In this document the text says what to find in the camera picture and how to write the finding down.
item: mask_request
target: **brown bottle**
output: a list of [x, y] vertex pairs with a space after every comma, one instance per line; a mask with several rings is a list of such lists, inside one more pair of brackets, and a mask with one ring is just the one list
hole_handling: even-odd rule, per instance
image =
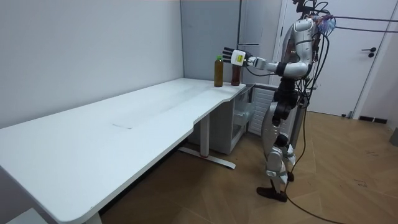
[[222, 61], [222, 56], [217, 55], [217, 60], [214, 63], [214, 86], [215, 87], [223, 86], [223, 72], [224, 72], [224, 64]]
[[231, 85], [238, 86], [241, 84], [241, 68], [238, 65], [232, 65]]

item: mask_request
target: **cable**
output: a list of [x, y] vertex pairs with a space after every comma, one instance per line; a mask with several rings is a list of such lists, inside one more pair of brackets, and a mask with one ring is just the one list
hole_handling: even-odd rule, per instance
[[356, 19], [356, 20], [365, 20], [365, 21], [381, 21], [381, 22], [398, 22], [398, 20], [393, 19], [373, 19], [373, 18], [360, 18], [360, 17], [351, 17], [351, 16], [333, 16], [337, 19]]
[[320, 9], [320, 11], [324, 10], [324, 9], [329, 5], [328, 2], [320, 2], [320, 3], [318, 3], [318, 4], [315, 6], [315, 9], [317, 9], [317, 7], [318, 7], [320, 4], [325, 4], [325, 6], [324, 6], [323, 8]]
[[258, 75], [258, 74], [255, 74], [255, 73], [253, 73], [252, 71], [250, 71], [250, 69], [249, 68], [247, 68], [246, 67], [246, 69], [248, 70], [248, 72], [250, 72], [252, 75], [254, 75], [254, 76], [257, 76], [257, 77], [266, 77], [266, 76], [271, 76], [271, 75], [277, 75], [277, 74], [273, 74], [273, 73], [270, 73], [270, 74], [264, 74], [264, 75]]
[[[321, 71], [322, 71], [322, 69], [323, 69], [323, 66], [324, 66], [324, 64], [325, 64], [325, 62], [326, 62], [326, 59], [327, 59], [327, 56], [328, 56], [328, 53], [329, 53], [330, 41], [329, 41], [328, 36], [325, 35], [325, 34], [322, 34], [322, 33], [318, 33], [318, 34], [322, 35], [322, 37], [323, 37], [323, 42], [322, 42], [322, 48], [321, 48], [321, 53], [320, 53], [320, 59], [319, 59], [319, 61], [318, 61], [317, 69], [315, 70], [314, 77], [312, 78], [312, 81], [309, 81], [308, 83], [305, 83], [305, 84], [304, 84], [304, 90], [302, 90], [303, 80], [300, 80], [298, 84], [297, 84], [297, 82], [296, 82], [297, 89], [301, 92], [300, 95], [304, 94], [304, 95], [305, 95], [304, 97], [306, 97], [308, 101], [307, 101], [307, 105], [305, 105], [304, 119], [303, 119], [303, 140], [304, 140], [303, 153], [302, 153], [302, 154], [300, 155], [300, 157], [297, 159], [295, 165], [293, 166], [292, 170], [290, 171], [291, 173], [293, 173], [295, 167], [296, 167], [297, 164], [300, 162], [301, 158], [304, 156], [305, 150], [306, 150], [306, 148], [307, 148], [307, 139], [306, 139], [306, 135], [305, 135], [305, 122], [306, 122], [306, 118], [307, 118], [307, 108], [308, 108], [308, 105], [310, 104], [310, 100], [311, 100], [311, 96], [312, 96], [312, 91], [313, 91], [313, 86], [314, 86], [314, 84], [316, 83], [316, 81], [317, 81], [318, 78], [319, 78], [319, 75], [320, 75], [320, 73], [321, 73]], [[320, 64], [321, 64], [320, 61], [322, 60], [323, 50], [324, 50], [324, 48], [325, 48], [325, 41], [326, 41], [326, 43], [327, 43], [326, 52], [325, 52], [325, 56], [324, 56], [323, 61], [322, 61], [322, 65], [320, 66]], [[310, 95], [308, 96], [308, 95], [307, 95], [307, 89], [308, 89], [308, 87], [310, 86], [311, 82], [312, 82], [312, 89], [310, 90]], [[320, 217], [320, 216], [318, 216], [318, 215], [316, 215], [316, 214], [313, 214], [313, 213], [307, 211], [306, 209], [300, 207], [300, 206], [297, 205], [296, 203], [294, 203], [293, 200], [290, 199], [289, 196], [287, 195], [287, 187], [289, 186], [289, 183], [290, 183], [290, 182], [288, 181], [288, 182], [286, 183], [286, 187], [285, 187], [285, 194], [286, 194], [286, 197], [287, 197], [287, 199], [288, 199], [294, 206], [296, 206], [298, 209], [300, 209], [301, 211], [303, 211], [303, 212], [305, 212], [305, 213], [307, 213], [307, 214], [309, 214], [309, 215], [311, 215], [311, 216], [313, 216], [313, 217], [315, 217], [315, 218], [321, 219], [321, 220], [326, 221], [326, 222], [336, 223], [336, 224], [344, 224], [344, 223], [341, 223], [341, 222], [336, 222], [336, 221], [333, 221], [333, 220], [329, 220], [329, 219], [327, 219], [327, 218]]]
[[[304, 119], [303, 119], [303, 140], [304, 140], [303, 153], [301, 153], [301, 156], [297, 159], [297, 162], [296, 162], [295, 165], [293, 166], [292, 171], [290, 171], [291, 173], [293, 173], [294, 168], [295, 168], [296, 165], [299, 163], [299, 161], [301, 160], [301, 158], [304, 156], [305, 149], [306, 149], [306, 147], [307, 147], [307, 140], [305, 139], [305, 120], [306, 120], [306, 118], [307, 118], [307, 109], [305, 109], [305, 111], [304, 111]], [[286, 183], [286, 188], [285, 188], [286, 196], [287, 196], [287, 187], [289, 186], [289, 183], [290, 183], [289, 181]], [[315, 217], [315, 218], [319, 218], [319, 219], [321, 219], [321, 220], [323, 220], [323, 221], [330, 222], [330, 223], [345, 224], [345, 223], [341, 223], [341, 222], [336, 222], [336, 221], [333, 221], [333, 220], [329, 220], [329, 219], [327, 219], [327, 218], [322, 218], [322, 217], [320, 217], [320, 216], [318, 216], [318, 215], [316, 215], [316, 214], [313, 214], [313, 213], [307, 211], [306, 209], [300, 207], [299, 205], [297, 205], [296, 203], [294, 203], [293, 200], [289, 198], [289, 196], [287, 196], [287, 199], [288, 199], [294, 206], [296, 206], [297, 208], [299, 208], [301, 211], [303, 211], [303, 212], [305, 212], [305, 213], [307, 213], [307, 214], [309, 214], [309, 215], [312, 215], [312, 216]]]
[[398, 34], [398, 31], [389, 31], [389, 30], [367, 30], [367, 29], [356, 29], [356, 28], [339, 27], [339, 26], [336, 26], [335, 28], [336, 29], [345, 29], [345, 30], [365, 31], [365, 32], [382, 32], [382, 33]]

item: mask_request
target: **desk foot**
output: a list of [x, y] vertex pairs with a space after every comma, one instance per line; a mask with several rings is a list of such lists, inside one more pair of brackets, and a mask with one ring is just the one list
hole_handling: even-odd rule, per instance
[[179, 151], [191, 154], [193, 156], [200, 157], [202, 159], [206, 159], [206, 160], [211, 161], [211, 162], [215, 162], [215, 163], [223, 165], [223, 166], [225, 166], [225, 167], [227, 167], [229, 169], [235, 169], [235, 167], [236, 167], [236, 165], [233, 164], [232, 162], [228, 162], [228, 161], [225, 161], [223, 159], [219, 159], [219, 158], [216, 158], [216, 157], [213, 157], [213, 156], [208, 156], [206, 158], [202, 157], [199, 152], [196, 152], [196, 151], [194, 151], [192, 149], [188, 149], [186, 147], [181, 147], [179, 149]]
[[100, 215], [96, 213], [89, 220], [87, 220], [85, 224], [102, 224]]

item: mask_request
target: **door handle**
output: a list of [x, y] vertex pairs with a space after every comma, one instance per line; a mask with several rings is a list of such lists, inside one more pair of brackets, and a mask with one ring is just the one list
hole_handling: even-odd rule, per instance
[[368, 50], [368, 51], [370, 51], [370, 52], [375, 52], [375, 51], [377, 50], [377, 48], [372, 47], [371, 49], [362, 49], [362, 50]]

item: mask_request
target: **desk surface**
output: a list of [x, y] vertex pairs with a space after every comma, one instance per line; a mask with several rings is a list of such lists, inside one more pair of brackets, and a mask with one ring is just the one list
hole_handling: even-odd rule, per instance
[[0, 166], [60, 223], [82, 223], [245, 85], [180, 78], [0, 129]]

